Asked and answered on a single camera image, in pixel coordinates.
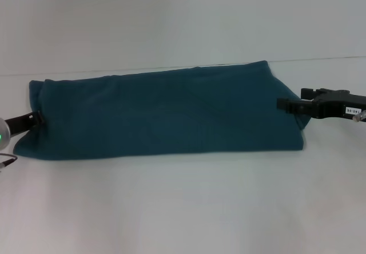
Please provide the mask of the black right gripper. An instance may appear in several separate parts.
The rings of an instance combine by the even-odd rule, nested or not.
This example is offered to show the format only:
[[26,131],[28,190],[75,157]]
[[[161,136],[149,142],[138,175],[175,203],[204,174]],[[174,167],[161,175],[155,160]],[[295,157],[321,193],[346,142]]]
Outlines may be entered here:
[[311,114],[315,119],[365,121],[365,96],[351,94],[348,90],[302,88],[300,98],[302,100],[278,98],[277,109],[288,114]]

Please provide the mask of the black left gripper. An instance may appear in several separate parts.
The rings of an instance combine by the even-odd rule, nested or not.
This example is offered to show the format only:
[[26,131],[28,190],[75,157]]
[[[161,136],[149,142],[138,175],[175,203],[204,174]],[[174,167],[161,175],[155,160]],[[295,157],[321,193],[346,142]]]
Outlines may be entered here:
[[32,112],[19,117],[6,120],[10,130],[10,137],[27,132],[34,126],[39,126],[44,123],[44,119],[40,111]]

